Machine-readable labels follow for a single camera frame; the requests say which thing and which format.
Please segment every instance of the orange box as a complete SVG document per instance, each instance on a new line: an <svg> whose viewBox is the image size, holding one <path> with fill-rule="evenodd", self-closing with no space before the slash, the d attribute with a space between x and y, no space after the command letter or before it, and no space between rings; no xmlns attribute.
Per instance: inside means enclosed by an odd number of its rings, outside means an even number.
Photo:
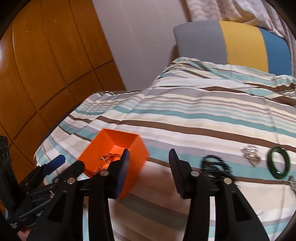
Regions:
<svg viewBox="0 0 296 241"><path fill-rule="evenodd" d="M78 160L83 161L85 164L84 173L88 177L93 177L94 171L103 163L103 160L101 160L102 156L106 153L122 155L125 148L130 151L130 162L123 189L119 195L122 199L125 198L131 190L144 162L149 156L139 135L123 131L102 129L78 158Z"/></svg>

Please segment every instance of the screw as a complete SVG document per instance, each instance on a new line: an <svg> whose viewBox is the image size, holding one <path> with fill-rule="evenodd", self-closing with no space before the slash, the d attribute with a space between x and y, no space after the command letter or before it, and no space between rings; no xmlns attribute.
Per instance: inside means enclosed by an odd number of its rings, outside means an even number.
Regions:
<svg viewBox="0 0 296 241"><path fill-rule="evenodd" d="M105 176L108 176L109 175L109 172L107 170L102 170L100 172L100 175L103 176L103 177L105 177Z"/></svg>
<svg viewBox="0 0 296 241"><path fill-rule="evenodd" d="M193 176L193 177L198 177L198 176L200 175L199 171L196 171L196 170L191 171L190 174L191 174L191 176Z"/></svg>
<svg viewBox="0 0 296 241"><path fill-rule="evenodd" d="M229 185L232 183L232 180L230 178L224 178L224 182Z"/></svg>
<svg viewBox="0 0 296 241"><path fill-rule="evenodd" d="M73 184L75 181L76 181L76 179L73 178L73 177L71 177L71 178L69 178L69 179L67 180L67 183L68 183L68 184Z"/></svg>

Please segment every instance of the striped bedsheet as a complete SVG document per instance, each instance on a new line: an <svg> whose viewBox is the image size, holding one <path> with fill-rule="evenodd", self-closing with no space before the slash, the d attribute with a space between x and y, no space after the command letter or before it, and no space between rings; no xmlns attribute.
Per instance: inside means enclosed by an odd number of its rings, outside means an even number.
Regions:
<svg viewBox="0 0 296 241"><path fill-rule="evenodd" d="M182 240L190 200L176 192L168 151L192 167L213 154L224 159L271 240L285 228L296 209L287 178L276 180L266 154L284 147L296 176L296 80L243 66L217 65L178 58L142 91L95 93L51 133L35 153L38 165L62 154L75 162L102 128L140 134L148 151L139 178L125 200L109 200L115 240ZM255 144L262 162L252 167L242 149ZM281 167L279 157L277 165ZM87 199L83 220L88 240ZM214 240L215 205L211 199L209 240Z"/></svg>

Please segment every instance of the green ring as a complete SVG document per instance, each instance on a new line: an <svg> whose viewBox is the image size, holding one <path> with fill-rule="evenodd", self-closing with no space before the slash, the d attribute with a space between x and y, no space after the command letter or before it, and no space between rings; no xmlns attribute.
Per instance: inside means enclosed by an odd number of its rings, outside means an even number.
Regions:
<svg viewBox="0 0 296 241"><path fill-rule="evenodd" d="M285 171L284 173L281 173L274 165L274 162L272 161L272 153L277 152L278 154L282 155L285 160ZM276 146L269 150L267 153L267 166L270 171L270 173L276 178L276 179L283 179L285 176L288 175L288 172L290 170L290 158L286 150L280 146Z"/></svg>

